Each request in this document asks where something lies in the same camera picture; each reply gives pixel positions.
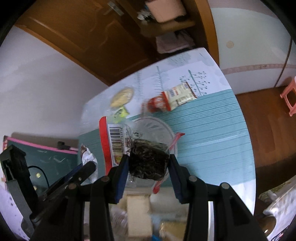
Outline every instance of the blue gripper pad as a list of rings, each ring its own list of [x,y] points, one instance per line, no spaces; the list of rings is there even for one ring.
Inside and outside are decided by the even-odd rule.
[[[126,179],[128,177],[128,158],[125,158],[124,160],[122,158],[121,162],[120,163],[123,164],[123,166],[121,166],[120,164],[118,166],[121,168],[121,173],[116,186],[116,195],[115,195],[116,203],[118,203],[123,196],[123,191],[126,186]]]
[[[182,203],[183,196],[182,196],[181,182],[174,165],[171,163],[171,160],[168,165],[168,171],[170,173],[170,179],[172,181],[175,196],[179,200],[179,202]]]

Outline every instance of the table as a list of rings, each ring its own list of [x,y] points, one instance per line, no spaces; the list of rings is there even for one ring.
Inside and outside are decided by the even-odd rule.
[[[171,112],[154,116],[173,132],[186,133],[178,141],[178,162],[206,183],[228,182],[253,213],[255,207],[255,164],[249,132],[230,85],[204,48],[183,52],[150,65],[112,85],[83,109],[79,142],[96,156],[99,175],[105,174],[98,131],[99,119],[108,114],[111,98],[124,87],[135,94],[126,105],[135,119],[141,103],[187,81],[197,99]]]

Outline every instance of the barcode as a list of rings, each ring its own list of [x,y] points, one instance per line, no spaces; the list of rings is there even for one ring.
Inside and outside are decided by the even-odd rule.
[[[122,128],[121,127],[110,127],[110,138],[111,146],[113,152],[123,152],[122,151]]]

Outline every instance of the pink stool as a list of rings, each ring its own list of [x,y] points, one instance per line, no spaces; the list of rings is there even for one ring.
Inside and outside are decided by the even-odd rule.
[[[296,104],[294,104],[294,106],[291,106],[290,105],[290,102],[289,100],[287,99],[287,94],[293,90],[294,93],[296,94],[296,76],[294,77],[294,79],[291,81],[291,83],[289,83],[289,85],[284,89],[283,93],[280,94],[280,97],[281,98],[284,98],[287,106],[289,107],[290,109],[290,116],[292,116],[293,114],[296,113]]]

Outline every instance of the wooden floor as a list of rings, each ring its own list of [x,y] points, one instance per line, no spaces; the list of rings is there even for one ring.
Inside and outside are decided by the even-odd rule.
[[[257,196],[296,175],[296,114],[289,116],[283,89],[237,95],[253,146]],[[293,92],[288,99],[296,101]]]

